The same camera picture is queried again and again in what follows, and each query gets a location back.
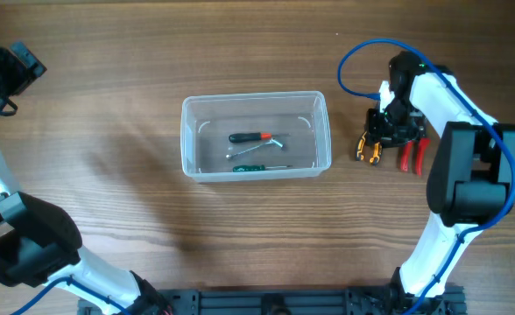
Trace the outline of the red handled cutters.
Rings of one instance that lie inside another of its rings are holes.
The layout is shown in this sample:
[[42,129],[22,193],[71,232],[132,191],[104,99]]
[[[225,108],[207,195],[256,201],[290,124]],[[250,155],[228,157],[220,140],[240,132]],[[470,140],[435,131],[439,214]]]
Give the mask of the red handled cutters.
[[399,169],[403,172],[409,171],[409,157],[414,145],[417,145],[414,155],[414,171],[418,176],[422,176],[424,156],[427,147],[430,144],[430,139],[422,137],[417,141],[409,141],[401,150]]

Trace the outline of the orange black pliers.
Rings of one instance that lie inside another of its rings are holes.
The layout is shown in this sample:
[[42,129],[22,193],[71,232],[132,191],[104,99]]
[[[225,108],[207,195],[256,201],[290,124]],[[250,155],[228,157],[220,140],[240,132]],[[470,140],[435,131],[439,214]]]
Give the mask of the orange black pliers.
[[372,156],[369,160],[369,163],[373,166],[378,165],[381,160],[383,147],[380,142],[374,142],[370,138],[370,134],[368,131],[365,131],[357,140],[355,147],[355,160],[362,161],[364,160],[363,150],[365,146],[369,146],[372,148]]

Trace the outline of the silver socket wrench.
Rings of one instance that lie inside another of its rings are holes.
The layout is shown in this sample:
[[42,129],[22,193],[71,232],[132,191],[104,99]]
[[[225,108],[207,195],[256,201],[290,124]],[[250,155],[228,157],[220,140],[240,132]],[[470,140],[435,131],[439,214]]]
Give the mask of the silver socket wrench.
[[249,153],[251,151],[255,151],[257,149],[261,149],[262,147],[271,146],[271,145],[279,147],[280,149],[284,149],[286,147],[284,143],[281,143],[280,141],[272,138],[270,140],[267,140],[267,141],[263,142],[262,144],[258,144],[256,146],[250,147],[248,149],[241,150],[241,151],[236,152],[236,153],[229,153],[225,157],[226,157],[227,160],[231,160],[231,159],[237,158],[239,156],[242,156],[242,155],[244,155],[246,153]]

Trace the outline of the green handled screwdriver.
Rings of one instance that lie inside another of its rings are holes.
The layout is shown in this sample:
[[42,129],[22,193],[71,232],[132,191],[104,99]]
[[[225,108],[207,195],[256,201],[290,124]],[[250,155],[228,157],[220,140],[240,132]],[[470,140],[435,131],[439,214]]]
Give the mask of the green handled screwdriver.
[[233,172],[264,172],[291,168],[291,165],[266,166],[264,164],[237,165],[232,168]]

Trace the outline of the clear plastic container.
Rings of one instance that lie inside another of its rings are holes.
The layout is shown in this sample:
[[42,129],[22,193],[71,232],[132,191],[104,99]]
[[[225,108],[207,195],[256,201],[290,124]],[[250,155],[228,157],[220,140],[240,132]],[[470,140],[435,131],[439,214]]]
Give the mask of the clear plastic container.
[[200,183],[316,177],[332,164],[327,104],[318,91],[190,96],[180,147]]

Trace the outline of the black red screwdriver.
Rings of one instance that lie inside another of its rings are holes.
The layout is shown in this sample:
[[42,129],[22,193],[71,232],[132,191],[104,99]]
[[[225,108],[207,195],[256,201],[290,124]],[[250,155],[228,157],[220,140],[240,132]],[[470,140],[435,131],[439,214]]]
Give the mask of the black red screwdriver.
[[228,139],[233,144],[256,142],[263,140],[270,140],[274,137],[284,137],[285,134],[272,134],[264,132],[251,132],[251,133],[234,133],[228,136]]

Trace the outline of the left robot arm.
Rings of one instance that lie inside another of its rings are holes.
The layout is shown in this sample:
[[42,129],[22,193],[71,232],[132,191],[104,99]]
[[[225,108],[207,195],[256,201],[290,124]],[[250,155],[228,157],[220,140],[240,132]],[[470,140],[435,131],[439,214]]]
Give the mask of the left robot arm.
[[[21,42],[0,47],[0,117],[14,116],[12,97],[46,67]],[[41,286],[18,309],[24,313],[53,288],[97,306],[103,314],[171,314],[173,307],[148,281],[92,253],[61,207],[22,192],[0,150],[0,284]]]

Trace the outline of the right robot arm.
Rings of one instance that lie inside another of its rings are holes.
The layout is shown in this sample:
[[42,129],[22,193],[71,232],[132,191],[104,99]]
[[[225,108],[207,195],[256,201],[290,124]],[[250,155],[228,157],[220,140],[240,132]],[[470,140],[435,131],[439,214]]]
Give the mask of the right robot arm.
[[380,162],[385,149],[399,147],[401,170],[407,171],[414,152],[415,171],[421,173],[428,125],[440,142],[427,178],[431,213],[413,253],[384,290],[384,310],[455,313],[457,307],[445,299],[451,270],[469,244],[511,210],[507,200],[515,183],[515,125],[481,112],[448,68],[429,66],[413,52],[393,57],[389,70],[377,105],[367,112],[356,160],[363,160],[364,146],[373,149],[371,165]]

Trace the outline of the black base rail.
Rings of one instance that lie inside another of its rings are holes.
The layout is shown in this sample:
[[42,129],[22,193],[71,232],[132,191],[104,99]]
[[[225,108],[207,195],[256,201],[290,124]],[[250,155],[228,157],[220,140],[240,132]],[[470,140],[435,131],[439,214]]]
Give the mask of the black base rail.
[[384,289],[377,286],[345,290],[163,290],[178,315],[262,314],[386,314]]

